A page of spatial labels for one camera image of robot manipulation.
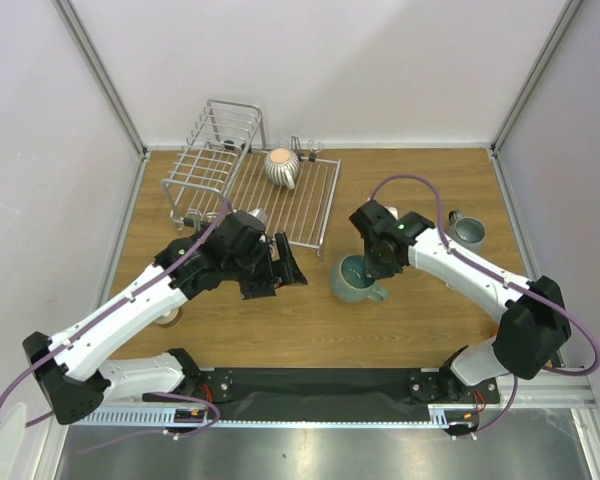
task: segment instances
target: white wall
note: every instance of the white wall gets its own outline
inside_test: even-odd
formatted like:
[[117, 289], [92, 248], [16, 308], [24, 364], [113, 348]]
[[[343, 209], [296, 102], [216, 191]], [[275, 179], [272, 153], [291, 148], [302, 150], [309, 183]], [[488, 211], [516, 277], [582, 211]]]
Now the white wall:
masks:
[[[540, 271], [600, 340], [600, 0], [584, 2], [501, 159]], [[591, 362], [577, 334], [565, 353]], [[600, 405], [600, 371], [591, 384]]]
[[[95, 306], [137, 165], [53, 4], [0, 0], [0, 393], [27, 367], [27, 335]], [[13, 400], [48, 410], [32, 379]]]
[[490, 142], [565, 0], [74, 0], [143, 139], [209, 97], [272, 139]]

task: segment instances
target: dish rack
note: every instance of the dish rack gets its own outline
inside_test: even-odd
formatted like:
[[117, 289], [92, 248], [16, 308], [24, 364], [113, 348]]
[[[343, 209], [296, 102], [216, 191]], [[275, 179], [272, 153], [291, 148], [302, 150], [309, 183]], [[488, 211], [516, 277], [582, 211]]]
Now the dish rack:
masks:
[[[261, 148], [254, 147], [254, 140]], [[284, 231], [289, 243], [322, 255], [340, 160], [304, 155], [294, 190], [273, 184], [264, 172], [267, 156], [262, 111], [255, 105], [208, 100], [162, 187], [170, 217], [181, 230], [200, 228], [229, 198], [236, 210], [262, 208], [267, 233]]]

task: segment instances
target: gray panel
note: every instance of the gray panel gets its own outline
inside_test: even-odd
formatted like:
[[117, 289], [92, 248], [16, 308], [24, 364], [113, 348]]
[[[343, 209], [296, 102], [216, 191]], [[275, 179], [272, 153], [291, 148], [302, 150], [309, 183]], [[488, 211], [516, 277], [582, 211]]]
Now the gray panel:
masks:
[[87, 456], [70, 451], [132, 431], [71, 427], [58, 480], [588, 479], [569, 410], [518, 410], [477, 442], [442, 431], [212, 429], [145, 435]]
[[[581, 7], [500, 160], [540, 273], [600, 339], [600, 0]], [[564, 355], [591, 361], [579, 334]], [[591, 383], [600, 405], [600, 372]]]

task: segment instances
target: wood surface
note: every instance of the wood surface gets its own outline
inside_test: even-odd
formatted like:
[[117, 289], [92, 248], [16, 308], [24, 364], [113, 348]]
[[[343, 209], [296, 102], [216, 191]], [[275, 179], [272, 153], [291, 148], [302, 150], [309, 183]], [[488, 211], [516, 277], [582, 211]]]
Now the wood surface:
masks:
[[[329, 271], [339, 258], [362, 252], [349, 215], [384, 178], [416, 173], [441, 191], [445, 211], [460, 209], [484, 222], [482, 255], [515, 273], [522, 265], [509, 220], [482, 149], [327, 150], [321, 157], [342, 159], [323, 258], [295, 247], [309, 280], [306, 287], [278, 290], [277, 298], [242, 301], [237, 284], [225, 283], [183, 307], [175, 327], [151, 325], [131, 339], [117, 358], [158, 355], [184, 347], [201, 366], [425, 367], [439, 366], [458, 348], [478, 343], [495, 326], [473, 302], [433, 276], [406, 268], [381, 282], [389, 290], [382, 303], [347, 304], [329, 287]], [[160, 186], [175, 152], [153, 152], [120, 260], [113, 292], [128, 285], [171, 240], [184, 236], [169, 219]], [[378, 200], [435, 219], [428, 189], [409, 180], [388, 184]]]

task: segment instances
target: mug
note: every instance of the mug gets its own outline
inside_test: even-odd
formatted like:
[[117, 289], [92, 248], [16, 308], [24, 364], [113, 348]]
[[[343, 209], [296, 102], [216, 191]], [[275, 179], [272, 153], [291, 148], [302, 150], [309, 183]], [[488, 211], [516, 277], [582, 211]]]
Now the mug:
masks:
[[460, 210], [453, 210], [449, 213], [449, 223], [449, 237], [473, 253], [480, 253], [486, 236], [486, 229], [480, 220], [465, 217]]
[[298, 155], [286, 148], [271, 150], [264, 159], [264, 172], [276, 185], [293, 190], [300, 172]]
[[373, 278], [367, 277], [362, 255], [348, 255], [331, 270], [331, 290], [345, 302], [361, 302], [366, 298], [382, 302], [389, 292]]

